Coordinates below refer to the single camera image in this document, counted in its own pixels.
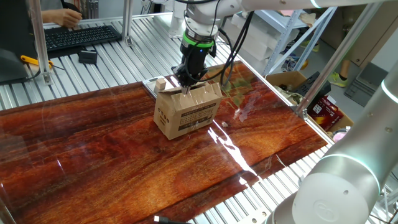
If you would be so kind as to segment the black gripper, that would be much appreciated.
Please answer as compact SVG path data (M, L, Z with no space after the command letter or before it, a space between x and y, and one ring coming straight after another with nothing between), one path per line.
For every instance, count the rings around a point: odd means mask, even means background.
M208 48L196 46L181 46L182 61L179 65L172 67L174 84L180 87L181 93L186 95L191 88L208 71L205 68L205 59L208 55Z

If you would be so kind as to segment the bare person hand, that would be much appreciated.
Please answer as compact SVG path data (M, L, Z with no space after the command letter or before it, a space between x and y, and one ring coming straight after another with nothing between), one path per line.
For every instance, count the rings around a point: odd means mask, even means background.
M52 22L67 28L75 27L82 19L82 14L72 9L56 9L51 15Z

